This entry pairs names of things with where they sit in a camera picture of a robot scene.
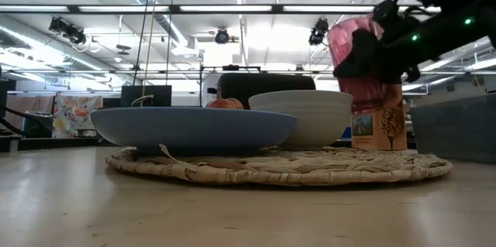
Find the black monitor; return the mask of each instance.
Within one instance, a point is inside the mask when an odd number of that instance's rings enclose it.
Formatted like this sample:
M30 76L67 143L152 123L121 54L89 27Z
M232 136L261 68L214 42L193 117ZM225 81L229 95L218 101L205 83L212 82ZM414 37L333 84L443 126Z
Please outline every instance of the black monitor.
M143 102L143 107L170 107L172 102L172 86L150 85L145 87L145 96L153 95L153 99ZM123 86L121 92L121 107L131 104L143 96L143 86Z

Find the gray bin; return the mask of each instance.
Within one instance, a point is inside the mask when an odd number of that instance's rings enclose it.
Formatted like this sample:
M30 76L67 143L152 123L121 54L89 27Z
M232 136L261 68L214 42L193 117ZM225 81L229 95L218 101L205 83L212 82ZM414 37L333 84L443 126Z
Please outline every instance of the gray bin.
M496 163L496 94L412 108L419 153Z

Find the wall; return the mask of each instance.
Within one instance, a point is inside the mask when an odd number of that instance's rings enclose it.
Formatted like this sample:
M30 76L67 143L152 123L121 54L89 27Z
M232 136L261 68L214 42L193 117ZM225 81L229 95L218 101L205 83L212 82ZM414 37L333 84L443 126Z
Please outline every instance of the wall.
M456 81L454 84L455 91L453 92L447 91L446 86L448 84L440 84L439 86L432 88L432 90L430 91L430 95L422 96L419 99L415 99L413 100L413 103L416 106L433 105L445 101L453 101L461 98L470 98L483 95L486 93L486 90L496 90L496 77L484 76L484 85L480 87L473 86L470 82L470 77L464 78L463 81Z

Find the blue bowl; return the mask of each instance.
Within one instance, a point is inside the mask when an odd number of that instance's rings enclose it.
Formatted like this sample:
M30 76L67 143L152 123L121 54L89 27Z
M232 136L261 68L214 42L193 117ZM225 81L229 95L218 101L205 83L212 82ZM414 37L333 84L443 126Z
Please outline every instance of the blue bowl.
M102 109L93 111L91 120L103 138L120 146L199 150L276 146L297 121L268 111L158 107Z

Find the ceiling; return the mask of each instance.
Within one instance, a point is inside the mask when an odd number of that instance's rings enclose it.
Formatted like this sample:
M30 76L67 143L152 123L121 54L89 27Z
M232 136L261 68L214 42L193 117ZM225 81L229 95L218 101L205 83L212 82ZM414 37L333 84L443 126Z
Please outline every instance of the ceiling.
M219 5L219 4L377 4L383 0L157 0L160 4L166 5ZM136 4L136 0L0 0L0 4L16 5L131 5ZM415 0L400 0L402 5L418 4ZM35 29L43 34L53 37L48 30L52 15L42 14L15 14L7 15L9 18L21 22L31 29ZM128 70L137 60L141 64L147 61L156 68L165 67L167 58L170 61L171 70L184 67L191 69L199 68L197 57L176 56L169 52L167 47L167 33L157 23L153 24L151 15L143 18L142 15L124 15L122 17L122 31L119 37L119 17L117 15L57 15L66 22L84 28L88 39L92 37L98 41L100 50L91 52L86 50L84 54L100 60L110 67ZM297 65L306 65L309 70L331 70L332 61L330 54L324 46L309 46L308 36L310 29L315 25L318 18L326 17L329 24L343 21L349 18L348 15L243 15L245 23L245 51L247 54L246 64L262 66L267 70L293 70ZM226 28L232 36L241 36L241 25L238 15L173 15L173 24L184 35L197 39L198 48L208 47L212 41L212 32L218 28ZM143 42L140 48L140 34L143 30ZM64 38L59 36L54 39L71 46ZM129 55L123 57L123 61L117 63L118 50L115 46L131 46ZM477 46L488 43L486 39L481 40ZM473 49L476 45L467 45L455 52L448 53L444 57L451 57L467 50ZM98 44L94 43L90 49L95 51ZM241 50L232 57L233 63L241 63ZM447 64L443 70L458 70L461 64L453 61ZM149 78L161 78L160 75L149 75ZM195 75L172 75L171 78L185 79L194 78ZM433 77L424 77L419 83L428 82Z

